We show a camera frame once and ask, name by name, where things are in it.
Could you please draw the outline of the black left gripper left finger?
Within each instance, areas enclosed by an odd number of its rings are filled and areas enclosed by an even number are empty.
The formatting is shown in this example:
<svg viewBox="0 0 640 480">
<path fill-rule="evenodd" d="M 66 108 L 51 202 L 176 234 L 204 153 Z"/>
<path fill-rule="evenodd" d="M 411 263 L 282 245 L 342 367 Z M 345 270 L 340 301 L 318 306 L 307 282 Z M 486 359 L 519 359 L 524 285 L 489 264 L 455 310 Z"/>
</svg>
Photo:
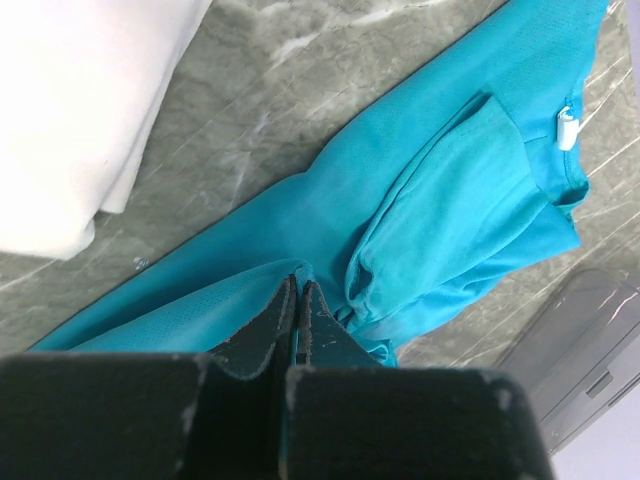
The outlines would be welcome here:
<svg viewBox="0 0 640 480">
<path fill-rule="evenodd" d="M 297 292 L 206 353 L 37 352 L 1 362 L 5 479 L 274 479 Z"/>
</svg>

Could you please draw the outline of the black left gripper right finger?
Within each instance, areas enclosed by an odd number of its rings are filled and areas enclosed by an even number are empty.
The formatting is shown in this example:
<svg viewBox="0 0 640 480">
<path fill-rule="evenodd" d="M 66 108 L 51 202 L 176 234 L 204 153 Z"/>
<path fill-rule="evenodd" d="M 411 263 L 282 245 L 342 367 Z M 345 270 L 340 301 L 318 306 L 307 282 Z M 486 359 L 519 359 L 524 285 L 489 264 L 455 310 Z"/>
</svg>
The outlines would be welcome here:
<svg viewBox="0 0 640 480">
<path fill-rule="evenodd" d="M 522 387 L 489 369 L 384 367 L 304 288 L 288 370 L 287 479 L 550 479 Z"/>
</svg>

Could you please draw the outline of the teal t-shirt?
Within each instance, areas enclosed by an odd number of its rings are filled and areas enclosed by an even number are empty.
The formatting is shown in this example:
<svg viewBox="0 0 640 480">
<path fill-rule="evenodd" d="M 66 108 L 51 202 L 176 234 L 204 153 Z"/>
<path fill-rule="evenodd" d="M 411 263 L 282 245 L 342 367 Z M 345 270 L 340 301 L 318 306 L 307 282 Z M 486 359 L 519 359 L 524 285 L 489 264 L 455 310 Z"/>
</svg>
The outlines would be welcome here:
<svg viewBox="0 0 640 480">
<path fill-rule="evenodd" d="M 204 352 L 318 283 L 379 362 L 576 248 L 577 136 L 603 1 L 509 1 L 271 186 L 36 344 Z"/>
</svg>

